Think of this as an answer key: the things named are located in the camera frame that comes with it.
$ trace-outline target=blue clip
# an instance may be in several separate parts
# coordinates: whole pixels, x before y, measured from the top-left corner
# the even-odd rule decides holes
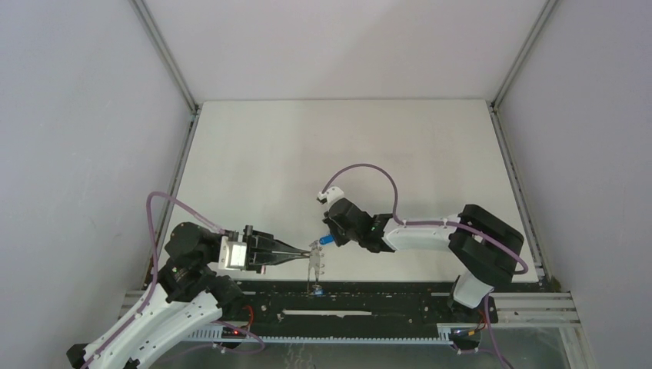
[[[319,244],[330,244],[331,242],[334,242],[334,241],[335,241],[335,239],[333,238],[333,236],[331,236],[330,234],[327,234],[324,237],[319,239]]]

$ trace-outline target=blue object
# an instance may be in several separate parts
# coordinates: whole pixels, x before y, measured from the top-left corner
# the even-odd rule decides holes
[[[330,234],[327,234],[324,237],[319,239],[319,244],[330,244],[333,241],[335,241],[335,239],[333,239],[333,236],[331,236]]]

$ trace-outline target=white table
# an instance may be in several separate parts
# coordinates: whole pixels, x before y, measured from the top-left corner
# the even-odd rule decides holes
[[[394,177],[402,218],[449,216],[475,203],[524,234],[482,100],[206,102],[178,198],[224,228],[252,224],[305,249],[328,232],[317,193],[337,170],[358,162]],[[334,185],[369,214],[391,212],[391,185],[372,169],[349,171]],[[175,208],[166,241],[183,221],[197,222]],[[527,244],[521,257],[530,271],[514,281],[536,282]],[[161,262],[167,259],[163,252]],[[450,252],[372,254],[353,242],[324,247],[322,262],[322,281],[453,281],[464,270]],[[308,261],[263,275],[227,274],[305,281]]]

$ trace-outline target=gray floor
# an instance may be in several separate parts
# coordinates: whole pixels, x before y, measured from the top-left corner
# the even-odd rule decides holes
[[[488,334],[482,347],[489,348]],[[565,368],[567,361],[556,329],[510,329],[496,331],[503,355],[515,369]],[[164,357],[183,351],[195,344],[181,343]],[[493,355],[469,354],[457,356],[453,350],[438,345],[382,344],[273,344],[255,355],[220,354],[210,348],[191,352],[176,361],[155,364],[155,369],[185,369],[203,367],[287,368],[287,369],[438,369],[449,367],[497,368]]]

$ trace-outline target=white wall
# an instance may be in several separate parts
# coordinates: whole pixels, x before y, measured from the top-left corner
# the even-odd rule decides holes
[[[0,366],[66,367],[115,321],[188,122],[126,0],[0,3]]]
[[[646,0],[562,2],[501,109],[602,368],[652,367],[651,18]]]
[[[149,0],[207,100],[492,99],[544,0]]]

